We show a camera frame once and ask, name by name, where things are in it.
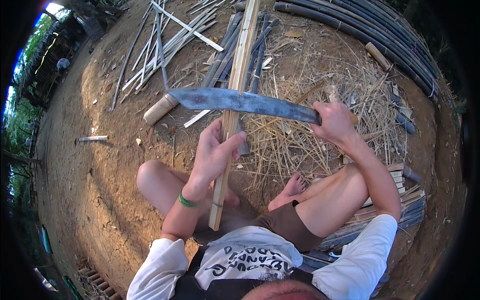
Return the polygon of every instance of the green wristband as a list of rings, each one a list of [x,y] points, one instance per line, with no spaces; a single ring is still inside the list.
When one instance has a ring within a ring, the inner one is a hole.
[[[188,200],[185,200],[185,198],[181,195],[181,191],[180,190],[180,194],[179,194],[179,201],[180,203],[183,205],[183,206],[186,206],[186,207],[196,207],[197,206],[197,203],[195,202],[190,202]]]

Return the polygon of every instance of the machete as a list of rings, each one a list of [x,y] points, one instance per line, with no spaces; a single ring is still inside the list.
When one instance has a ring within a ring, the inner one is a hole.
[[[171,96],[188,109],[230,109],[274,117],[293,119],[317,125],[322,124],[318,112],[285,100],[216,87],[184,87],[168,91]]]

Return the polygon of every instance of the knee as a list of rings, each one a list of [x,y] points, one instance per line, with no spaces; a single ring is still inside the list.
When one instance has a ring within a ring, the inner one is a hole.
[[[137,188],[140,192],[148,185],[149,181],[156,178],[161,172],[168,171],[167,165],[159,160],[149,160],[144,162],[137,172]]]
[[[363,178],[363,175],[360,172],[360,169],[356,163],[350,163],[345,165],[345,172],[346,176],[351,178],[351,180],[358,187],[359,192],[365,191],[368,194],[367,183],[365,182],[365,178]]]

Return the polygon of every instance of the bare soil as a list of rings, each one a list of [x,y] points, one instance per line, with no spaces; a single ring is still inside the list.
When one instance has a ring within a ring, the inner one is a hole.
[[[188,20],[190,15],[186,11],[193,3],[193,0],[171,1],[166,9],[175,12],[181,20]],[[124,297],[148,255],[149,243],[159,237],[164,219],[137,191],[139,166],[147,160],[158,159],[189,173],[198,135],[215,117],[185,129],[180,125],[196,112],[178,106],[154,128],[148,127],[142,117],[164,93],[161,72],[154,74],[144,92],[131,95],[123,104],[117,103],[113,111],[108,111],[123,66],[121,57],[128,52],[148,2],[131,0],[125,6],[130,10],[102,40],[94,44],[87,41],[82,46],[65,81],[53,96],[50,109],[42,118],[37,141],[37,152],[45,163],[36,182],[39,217],[48,229],[53,258],[59,269],[73,279],[77,270],[91,267]],[[343,41],[354,52],[365,55],[359,41],[334,28],[273,12],[272,1],[264,1],[264,6],[281,20],[274,33],[300,28],[305,31],[303,42],[314,45],[317,51],[323,50],[326,55],[351,56]],[[221,40],[231,12],[227,5],[222,5],[218,12],[217,24],[204,34]],[[151,15],[133,50],[124,79],[134,74],[132,65],[149,37],[152,22]],[[162,39],[168,40],[179,28],[171,21]],[[321,30],[330,36],[320,36]],[[92,47],[94,51],[89,54],[88,49]],[[191,82],[199,85],[203,78],[200,70],[205,67],[201,62],[206,61],[211,51],[199,40],[188,44],[167,67],[171,80],[178,81],[181,77],[176,77],[175,71],[193,62],[192,71],[181,79],[179,86]],[[288,77],[297,72],[292,65],[298,64],[298,60],[299,56],[290,49],[278,60],[277,67]],[[320,65],[324,61],[318,59],[312,63]],[[391,280],[382,293],[412,299],[432,277],[442,250],[455,232],[465,189],[460,182],[458,154],[455,156],[458,151],[456,126],[452,111],[445,104],[450,95],[442,92],[438,109],[410,79],[399,75],[396,81],[414,107],[420,132],[408,138],[408,164],[422,176],[422,187],[431,197],[424,221],[408,228],[409,235],[398,232],[388,260]],[[443,83],[441,90],[448,91],[448,86]],[[177,128],[174,135],[167,135],[172,126]],[[108,135],[108,141],[75,141],[90,135]],[[140,146],[136,138],[142,140]],[[233,171],[229,178],[230,186],[241,199],[241,207],[253,217],[267,211],[268,203],[284,183],[271,182],[260,191],[245,192],[251,180],[250,174],[240,171]],[[197,248],[193,240],[187,242],[186,253],[190,259]]]

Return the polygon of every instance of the white t-shirt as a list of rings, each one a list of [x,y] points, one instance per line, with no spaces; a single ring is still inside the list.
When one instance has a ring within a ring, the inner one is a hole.
[[[332,300],[368,299],[386,269],[397,230],[390,215],[374,218],[334,263],[314,271],[312,284]],[[283,237],[257,226],[232,231],[208,243],[195,278],[203,289],[215,279],[279,279],[302,264],[302,256]],[[127,299],[170,299],[188,259],[183,240],[155,240],[130,284]]]

